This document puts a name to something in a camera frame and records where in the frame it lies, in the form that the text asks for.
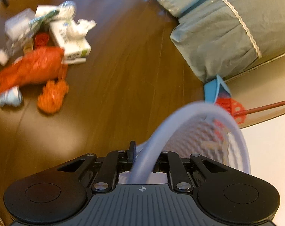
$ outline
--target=orange pom-pom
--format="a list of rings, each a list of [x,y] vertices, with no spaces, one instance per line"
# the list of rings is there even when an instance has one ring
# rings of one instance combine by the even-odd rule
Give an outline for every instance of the orange pom-pom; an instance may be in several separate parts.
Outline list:
[[[58,112],[63,104],[63,98],[68,93],[69,87],[66,81],[48,81],[43,87],[43,93],[38,97],[38,108],[47,114]]]

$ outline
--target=pile of trash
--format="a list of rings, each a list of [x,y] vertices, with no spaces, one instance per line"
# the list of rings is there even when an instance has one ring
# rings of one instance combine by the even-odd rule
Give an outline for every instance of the pile of trash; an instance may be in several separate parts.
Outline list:
[[[85,36],[96,25],[85,19],[76,23],[76,10],[73,1],[66,1],[59,6],[38,6],[36,13],[25,9],[5,22],[7,41],[0,49],[0,64],[5,66],[22,49],[24,56],[0,72],[0,107],[21,105],[19,87],[47,82],[38,108],[47,114],[60,110],[69,89],[65,82],[68,65],[86,61],[91,47]],[[55,47],[48,46],[50,38]]]

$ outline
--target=white box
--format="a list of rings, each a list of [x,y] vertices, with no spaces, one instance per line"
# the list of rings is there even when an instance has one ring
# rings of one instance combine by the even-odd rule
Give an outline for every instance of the white box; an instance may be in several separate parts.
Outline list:
[[[69,22],[68,20],[50,22],[50,36],[57,46],[65,49],[65,59],[86,57],[89,55],[91,47],[85,38],[81,40],[68,39],[66,36],[66,28]]]

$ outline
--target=brown hardwood floor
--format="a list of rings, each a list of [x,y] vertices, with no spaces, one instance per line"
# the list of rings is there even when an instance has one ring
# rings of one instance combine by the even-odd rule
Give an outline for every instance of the brown hardwood floor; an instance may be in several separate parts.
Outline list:
[[[8,18],[63,1],[9,0],[7,9],[0,2],[0,48]],[[203,99],[203,84],[170,40],[177,20],[156,0],[73,1],[75,19],[94,19],[97,26],[86,36],[92,47],[86,63],[69,67],[61,111],[45,116],[37,110],[42,85],[21,89],[21,107],[0,108],[0,216],[6,225],[11,219],[2,196],[13,181],[88,152],[105,156],[131,140],[142,143],[177,108]]]

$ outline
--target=white cap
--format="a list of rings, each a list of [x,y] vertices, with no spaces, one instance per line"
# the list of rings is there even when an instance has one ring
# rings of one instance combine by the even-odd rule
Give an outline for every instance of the white cap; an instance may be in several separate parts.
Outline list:
[[[5,53],[3,49],[0,49],[0,64],[5,66],[9,60],[9,56]]]

